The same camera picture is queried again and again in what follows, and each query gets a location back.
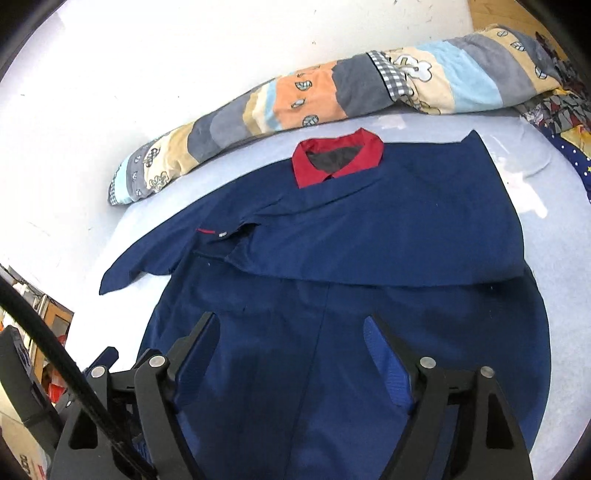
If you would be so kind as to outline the grey red patterned cloth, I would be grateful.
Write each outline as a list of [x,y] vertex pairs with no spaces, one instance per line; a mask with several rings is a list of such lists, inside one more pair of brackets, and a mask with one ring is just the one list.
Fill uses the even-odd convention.
[[590,93],[570,59],[561,55],[551,41],[535,34],[549,55],[560,86],[520,104],[516,109],[535,126],[546,127],[564,138],[590,139]]

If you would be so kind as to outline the light blue bed sheet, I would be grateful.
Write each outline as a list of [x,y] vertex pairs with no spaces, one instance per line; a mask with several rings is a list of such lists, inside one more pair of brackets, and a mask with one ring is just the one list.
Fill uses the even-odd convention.
[[551,478],[590,419],[590,203],[568,160],[516,113],[428,116],[390,109],[253,142],[128,207],[103,248],[99,270],[105,271],[137,239],[194,200],[240,175],[286,159],[301,140],[360,128],[386,142],[445,143],[476,131],[485,143],[522,223],[526,260],[549,319],[550,395],[531,459],[537,478]]

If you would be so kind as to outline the black device at left edge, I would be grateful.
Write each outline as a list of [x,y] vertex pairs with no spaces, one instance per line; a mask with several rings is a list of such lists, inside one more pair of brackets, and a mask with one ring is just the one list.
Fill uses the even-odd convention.
[[1,332],[1,384],[25,428],[53,458],[63,423],[37,380],[21,334],[14,326]]

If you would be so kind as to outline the wooden headboard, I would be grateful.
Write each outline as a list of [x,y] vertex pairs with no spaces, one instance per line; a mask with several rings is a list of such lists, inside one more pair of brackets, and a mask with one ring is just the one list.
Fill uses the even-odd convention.
[[539,22],[515,0],[468,0],[475,30],[501,24],[523,32],[534,31]]

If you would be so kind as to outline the striped patchwork rolled quilt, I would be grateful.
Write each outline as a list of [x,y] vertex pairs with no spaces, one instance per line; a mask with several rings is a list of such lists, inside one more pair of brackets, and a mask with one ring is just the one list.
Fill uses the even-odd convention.
[[256,86],[135,150],[115,171],[108,202],[143,200],[213,157],[278,132],[362,117],[396,103],[436,115],[497,110],[561,83],[538,40],[497,25],[311,66]]

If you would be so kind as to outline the navy work shirt red collar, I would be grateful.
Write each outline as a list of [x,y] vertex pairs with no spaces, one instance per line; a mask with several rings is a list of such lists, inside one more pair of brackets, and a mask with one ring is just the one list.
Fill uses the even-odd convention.
[[408,420],[370,316],[446,369],[492,367],[527,444],[550,386],[549,327],[521,223],[476,132],[386,143],[358,130],[220,187],[129,247],[100,290],[169,281],[141,345],[211,311],[221,337],[178,419],[211,479],[375,479]]

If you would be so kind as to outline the navy star pattern pillow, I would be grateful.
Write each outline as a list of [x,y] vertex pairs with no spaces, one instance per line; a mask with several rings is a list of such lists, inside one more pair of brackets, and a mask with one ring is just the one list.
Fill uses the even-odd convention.
[[591,199],[590,156],[561,135],[553,133],[550,128],[541,126],[540,131],[571,164],[583,183],[587,198]]

